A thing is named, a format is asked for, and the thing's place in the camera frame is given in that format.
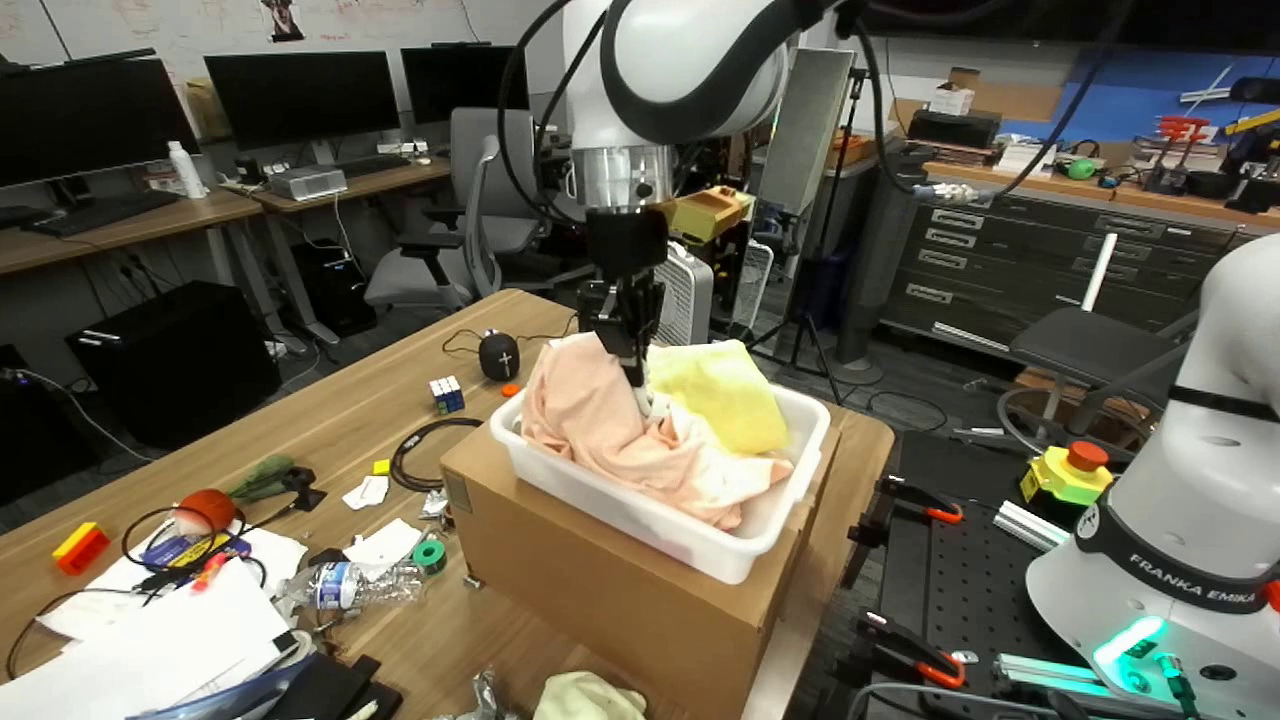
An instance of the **wooden table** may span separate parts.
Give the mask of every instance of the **wooden table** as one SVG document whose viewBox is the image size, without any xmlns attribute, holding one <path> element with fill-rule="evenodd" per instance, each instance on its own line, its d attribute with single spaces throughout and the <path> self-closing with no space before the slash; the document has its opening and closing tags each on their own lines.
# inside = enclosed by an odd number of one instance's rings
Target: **wooden table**
<svg viewBox="0 0 1280 720">
<path fill-rule="evenodd" d="M 260 217 L 265 209 L 248 198 L 234 194 L 209 194 L 204 201 L 175 201 L 139 217 L 129 217 L 118 225 L 104 225 L 81 238 L 40 238 L 24 230 L 5 230 L 0 232 L 0 275 L 96 257 L 96 252 L 117 252 L 130 245 L 152 245 L 182 232 L 204 232 L 221 225 L 239 225 Z"/>
<path fill-rule="evenodd" d="M 192 490 L 234 490 L 265 457 L 293 457 L 314 473 L 326 501 L 314 514 L 297 514 L 277 532 L 313 550 L 345 550 L 354 532 L 371 532 L 386 520 L 419 520 L 419 497 L 392 490 L 380 510 L 352 514 L 338 491 L 354 490 L 371 461 L 386 457 L 401 435 L 431 421 L 429 382 L 454 377 L 466 392 L 466 418 L 487 418 L 501 396 L 481 385 L 481 369 L 463 338 L 474 327 L 506 327 L 514 338 L 565 338 L 573 313 L 524 294 L 497 294 L 345 374 L 332 374 L 286 400 L 277 400 L 186 447 L 175 447 L 149 470 L 118 475 L 16 532 L 5 536 L 0 572 L 8 576 L 0 643 L 51 598 L 77 590 L 51 572 L 48 552 L 81 524 L 99 520 L 111 539 L 123 524 L 149 510 L 172 503 Z M 805 552 L 790 565 L 786 600 L 768 641 L 748 715 L 783 715 L 783 703 L 808 659 L 821 611 L 847 565 L 847 524 L 858 520 L 867 497 L 891 451 L 891 433 L 878 421 L 834 408 L 830 418 L 834 457 L 830 482 L 817 490 L 790 517 L 808 524 Z M 429 457 L 459 435 L 431 435 L 416 451 L 416 473 L 431 473 Z M 248 520 L 277 514 L 286 501 L 248 510 Z M 411 603 L 371 608 L 360 621 L 332 632 L 334 654 L 354 659 L 360 654 L 385 659 L 376 672 L 405 694 L 401 715 L 453 715 L 473 708 L 473 672 L 487 667 L 503 694 L 530 708 L 538 686 L 569 667 L 607 667 L 589 643 L 555 632 L 546 621 L 514 608 L 501 593 L 474 593 L 463 584 L 463 552 L 453 546 L 449 567 Z M 57 654 L 57 641 L 36 632 L 20 643 L 16 667 L 40 663 Z"/>
</svg>

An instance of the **red object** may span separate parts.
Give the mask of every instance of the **red object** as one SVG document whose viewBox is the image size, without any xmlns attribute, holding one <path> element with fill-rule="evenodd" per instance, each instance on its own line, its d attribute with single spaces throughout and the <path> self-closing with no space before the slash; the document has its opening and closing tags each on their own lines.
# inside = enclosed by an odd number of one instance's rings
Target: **red object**
<svg viewBox="0 0 1280 720">
<path fill-rule="evenodd" d="M 1086 442 L 1070 442 L 1068 445 L 1068 466 L 1081 470 L 1081 473 L 1094 473 L 1094 470 L 1106 470 L 1106 447 L 1101 445 L 1086 445 Z"/>
<path fill-rule="evenodd" d="M 239 517 L 234 501 L 221 490 L 200 490 L 200 491 L 182 497 L 175 510 L 192 514 L 200 524 L 211 524 L 204 532 L 225 532 Z"/>
<path fill-rule="evenodd" d="M 1207 119 L 1197 119 L 1197 115 L 1160 115 L 1160 138 L 1177 146 L 1200 146 L 1205 123 Z"/>
<path fill-rule="evenodd" d="M 216 579 L 216 572 L 233 562 L 233 552 L 216 552 L 209 555 L 209 565 L 200 567 L 192 593 L 209 593 L 209 584 Z"/>
<path fill-rule="evenodd" d="M 99 532 L 96 520 L 89 520 L 69 539 L 57 546 L 51 565 L 63 576 L 81 576 L 108 546 L 111 546 L 108 532 Z"/>
</svg>

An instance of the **white cylinder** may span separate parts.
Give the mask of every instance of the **white cylinder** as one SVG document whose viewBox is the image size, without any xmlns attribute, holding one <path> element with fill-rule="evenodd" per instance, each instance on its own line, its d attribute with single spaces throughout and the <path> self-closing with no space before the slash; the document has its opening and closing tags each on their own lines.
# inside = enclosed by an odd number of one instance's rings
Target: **white cylinder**
<svg viewBox="0 0 1280 720">
<path fill-rule="evenodd" d="M 197 174 L 197 164 L 192 164 L 192 158 L 186 158 L 186 150 L 181 140 L 168 140 L 168 161 L 172 161 L 172 174 L 182 184 L 186 201 L 209 198 L 209 188 L 204 188 L 204 182 L 200 182 L 200 174 Z"/>
</svg>

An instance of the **yellow object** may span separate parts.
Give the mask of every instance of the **yellow object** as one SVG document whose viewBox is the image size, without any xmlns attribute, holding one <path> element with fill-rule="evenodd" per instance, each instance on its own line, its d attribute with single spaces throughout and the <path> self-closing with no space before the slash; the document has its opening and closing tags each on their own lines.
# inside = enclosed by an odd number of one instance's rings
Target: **yellow object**
<svg viewBox="0 0 1280 720">
<path fill-rule="evenodd" d="M 1222 138 L 1243 138 L 1269 123 L 1280 123 L 1280 112 L 1238 115 L 1236 123 L 1222 129 Z"/>
<path fill-rule="evenodd" d="M 1057 497 L 1061 503 L 1094 503 L 1101 491 L 1112 483 L 1106 451 L 1070 442 L 1068 447 L 1046 447 L 1031 461 L 1020 497 L 1031 501 L 1039 491 Z"/>
<path fill-rule="evenodd" d="M 722 184 L 699 188 L 699 194 L 675 198 L 666 232 L 712 245 L 719 241 L 719 232 L 739 225 L 748 209 L 753 209 L 753 198 L 736 188 L 722 188 Z"/>
<path fill-rule="evenodd" d="M 742 457 L 786 447 L 786 421 L 739 339 L 648 350 L 648 389 L 704 418 Z"/>
<path fill-rule="evenodd" d="M 542 686 L 530 720 L 642 720 L 642 698 L 594 672 L 561 672 Z"/>
</svg>

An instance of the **white plastic bin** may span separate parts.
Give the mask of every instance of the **white plastic bin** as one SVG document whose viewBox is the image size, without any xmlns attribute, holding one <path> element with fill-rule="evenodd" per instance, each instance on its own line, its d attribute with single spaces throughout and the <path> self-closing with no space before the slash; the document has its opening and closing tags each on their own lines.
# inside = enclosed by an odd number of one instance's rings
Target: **white plastic bin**
<svg viewBox="0 0 1280 720">
<path fill-rule="evenodd" d="M 604 482 L 546 447 L 534 447 L 521 435 L 521 405 L 524 392 L 512 396 L 503 408 L 493 412 L 487 429 L 493 435 L 512 451 L 512 470 L 524 483 L 534 483 L 565 503 L 604 520 L 615 532 L 637 536 L 641 546 L 675 555 L 679 565 L 719 579 L 739 584 L 753 576 L 756 555 L 762 555 L 790 503 L 805 501 L 829 435 L 829 408 L 812 396 L 800 396 L 790 389 L 771 389 L 780 400 L 780 412 L 790 429 L 790 445 L 783 457 L 794 466 L 786 483 L 756 497 L 742 503 L 742 524 L 736 532 L 719 532 L 695 517 L 683 517 L 650 497 L 641 497 L 615 482 Z"/>
</svg>

